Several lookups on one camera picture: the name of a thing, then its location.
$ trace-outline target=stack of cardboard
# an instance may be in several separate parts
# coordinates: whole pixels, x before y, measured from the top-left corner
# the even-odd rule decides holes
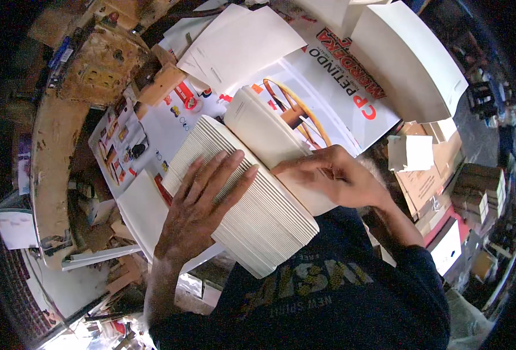
[[[454,209],[462,217],[483,223],[489,213],[498,218],[505,204],[505,176],[499,167],[464,164],[454,187]]]
[[[454,211],[464,218],[468,218],[479,224],[484,223],[489,205],[487,193],[478,189],[455,186],[454,192],[450,197],[454,206]]]

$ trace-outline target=food poster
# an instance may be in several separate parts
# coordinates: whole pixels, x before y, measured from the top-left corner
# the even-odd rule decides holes
[[[129,98],[107,109],[89,145],[115,198],[150,160],[149,139]]]

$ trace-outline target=right hand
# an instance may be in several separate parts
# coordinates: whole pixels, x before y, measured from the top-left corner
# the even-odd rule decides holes
[[[339,206],[379,207],[392,201],[377,179],[339,144],[312,152],[307,157],[282,161],[271,173],[288,172],[299,184],[323,192]]]

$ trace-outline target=white box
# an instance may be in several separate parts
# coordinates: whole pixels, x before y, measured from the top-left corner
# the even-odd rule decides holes
[[[433,137],[388,136],[388,170],[414,172],[433,166]]]
[[[351,39],[351,53],[405,122],[436,122],[455,114],[468,82],[439,39],[402,1],[368,5]]]

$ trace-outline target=left hand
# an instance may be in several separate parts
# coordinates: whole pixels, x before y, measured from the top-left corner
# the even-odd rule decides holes
[[[164,222],[163,231],[155,247],[157,259],[172,258],[185,263],[213,244],[211,234],[221,220],[248,190],[258,172],[257,164],[248,169],[233,190],[218,204],[213,199],[227,179],[238,168],[244,152],[236,150],[228,156],[219,152],[197,175],[203,163],[199,157],[189,168]]]

